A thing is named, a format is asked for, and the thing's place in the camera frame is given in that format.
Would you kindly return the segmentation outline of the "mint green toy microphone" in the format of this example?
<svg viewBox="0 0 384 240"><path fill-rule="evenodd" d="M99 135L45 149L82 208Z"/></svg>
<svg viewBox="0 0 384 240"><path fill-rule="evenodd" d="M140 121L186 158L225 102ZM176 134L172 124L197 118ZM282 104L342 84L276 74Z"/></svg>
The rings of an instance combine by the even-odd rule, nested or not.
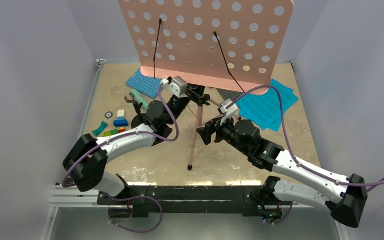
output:
<svg viewBox="0 0 384 240"><path fill-rule="evenodd" d="M130 91L130 95L133 96L134 100L138 103L138 104L142 104L142 108L147 111L148 108L149 108L149 102L142 96L142 94L137 91L136 89L132 89Z"/></svg>

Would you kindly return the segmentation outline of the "blue brick baseplate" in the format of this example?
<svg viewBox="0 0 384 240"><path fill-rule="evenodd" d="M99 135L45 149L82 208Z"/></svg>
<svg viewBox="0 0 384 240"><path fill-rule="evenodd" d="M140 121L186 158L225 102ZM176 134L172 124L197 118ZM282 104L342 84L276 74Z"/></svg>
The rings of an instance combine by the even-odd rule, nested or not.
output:
<svg viewBox="0 0 384 240"><path fill-rule="evenodd" d="M161 78L143 75L139 68L133 76L127 80L126 85L151 99L155 99L158 96L158 88L161 81Z"/></svg>

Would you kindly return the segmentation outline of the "blue white brick stack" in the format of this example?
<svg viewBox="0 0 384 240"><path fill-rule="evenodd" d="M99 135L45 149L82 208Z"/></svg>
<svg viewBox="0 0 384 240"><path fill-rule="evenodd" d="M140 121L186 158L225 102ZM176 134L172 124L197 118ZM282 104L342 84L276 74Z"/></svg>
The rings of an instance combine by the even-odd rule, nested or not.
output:
<svg viewBox="0 0 384 240"><path fill-rule="evenodd" d="M117 111L117 117L113 121L115 127L127 127L129 125L128 120L125 118L125 110L120 109Z"/></svg>

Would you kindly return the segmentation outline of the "teal curved brick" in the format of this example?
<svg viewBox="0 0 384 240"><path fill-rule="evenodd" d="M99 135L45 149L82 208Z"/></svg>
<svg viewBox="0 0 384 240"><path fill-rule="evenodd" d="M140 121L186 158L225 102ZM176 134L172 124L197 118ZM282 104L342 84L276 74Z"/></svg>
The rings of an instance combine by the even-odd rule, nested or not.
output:
<svg viewBox="0 0 384 240"><path fill-rule="evenodd" d="M107 127L108 124L105 121L102 121L100 126L92 131L92 134L98 137Z"/></svg>

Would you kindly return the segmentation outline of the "pink music stand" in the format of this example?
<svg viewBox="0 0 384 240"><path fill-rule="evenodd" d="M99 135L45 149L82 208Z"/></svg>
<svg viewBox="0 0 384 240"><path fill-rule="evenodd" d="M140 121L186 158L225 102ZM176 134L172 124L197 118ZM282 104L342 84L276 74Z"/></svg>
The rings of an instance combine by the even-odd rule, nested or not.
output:
<svg viewBox="0 0 384 240"><path fill-rule="evenodd" d="M144 76L264 95L294 10L291 0L121 0ZM196 118L211 98L204 92Z"/></svg>

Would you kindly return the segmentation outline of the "grey brick baseplate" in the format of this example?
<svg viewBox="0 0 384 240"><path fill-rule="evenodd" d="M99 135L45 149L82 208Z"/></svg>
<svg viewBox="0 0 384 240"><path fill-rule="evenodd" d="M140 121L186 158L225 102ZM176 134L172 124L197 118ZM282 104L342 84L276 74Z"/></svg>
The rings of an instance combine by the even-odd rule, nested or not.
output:
<svg viewBox="0 0 384 240"><path fill-rule="evenodd" d="M242 92L219 89L219 88L217 89L217 91L220 93L220 95L224 100L230 99L232 101L235 101L238 97L240 97L243 94Z"/></svg>

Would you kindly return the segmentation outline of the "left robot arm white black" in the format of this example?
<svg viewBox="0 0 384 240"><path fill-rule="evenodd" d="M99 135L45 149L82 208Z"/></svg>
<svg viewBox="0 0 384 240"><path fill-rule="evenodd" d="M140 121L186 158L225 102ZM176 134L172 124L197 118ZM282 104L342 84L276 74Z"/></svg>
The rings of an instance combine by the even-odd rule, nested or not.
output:
<svg viewBox="0 0 384 240"><path fill-rule="evenodd" d="M127 153L174 142L179 138L177 119L190 102L204 97L205 87L188 84L180 95L173 94L168 102L161 97L150 103L141 113L138 102L133 102L137 116L130 130L104 137L82 135L62 162L66 175L64 188L77 187L80 192L100 190L118 205L129 199L128 184L119 175L106 171L107 164Z"/></svg>

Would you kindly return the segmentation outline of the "blue sheet music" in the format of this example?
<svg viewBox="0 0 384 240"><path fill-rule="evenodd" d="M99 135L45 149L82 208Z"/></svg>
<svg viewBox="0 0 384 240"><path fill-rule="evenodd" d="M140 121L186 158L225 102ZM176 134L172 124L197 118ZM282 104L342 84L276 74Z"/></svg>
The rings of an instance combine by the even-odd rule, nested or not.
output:
<svg viewBox="0 0 384 240"><path fill-rule="evenodd" d="M285 113L295 103L298 102L299 97L295 95L294 90L280 83L279 81L272 79L271 85L277 88L282 98L283 112ZM263 103L263 129L270 129L278 132L280 130L281 108L278 94L275 89L270 88L269 91L262 96Z"/></svg>
<svg viewBox="0 0 384 240"><path fill-rule="evenodd" d="M240 115L256 123L263 128L263 95L248 94L239 100L236 104L240 108Z"/></svg>

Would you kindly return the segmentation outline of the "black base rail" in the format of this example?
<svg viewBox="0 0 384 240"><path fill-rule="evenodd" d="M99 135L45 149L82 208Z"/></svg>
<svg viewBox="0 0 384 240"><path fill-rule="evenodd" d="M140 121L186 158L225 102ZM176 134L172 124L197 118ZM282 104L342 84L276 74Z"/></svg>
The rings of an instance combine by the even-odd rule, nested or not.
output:
<svg viewBox="0 0 384 240"><path fill-rule="evenodd" d="M147 218L150 214L269 215L284 203L263 186L131 186L117 200L99 193L99 206L116 209L116 218Z"/></svg>

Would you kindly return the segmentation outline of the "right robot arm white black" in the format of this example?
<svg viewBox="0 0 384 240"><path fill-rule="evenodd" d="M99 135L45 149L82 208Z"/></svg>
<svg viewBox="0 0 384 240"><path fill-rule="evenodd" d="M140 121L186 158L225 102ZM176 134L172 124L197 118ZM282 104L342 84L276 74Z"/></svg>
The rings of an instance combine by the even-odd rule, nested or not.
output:
<svg viewBox="0 0 384 240"><path fill-rule="evenodd" d="M205 145L209 145L215 136L215 143L227 142L245 155L254 167L287 176L302 184L289 188L269 184L260 191L264 202L272 204L280 200L326 207L337 222L350 228L360 226L368 200L362 176L336 174L297 158L289 150L261 137L260 130L250 120L234 122L228 119L221 124L220 119L215 118L196 132Z"/></svg>

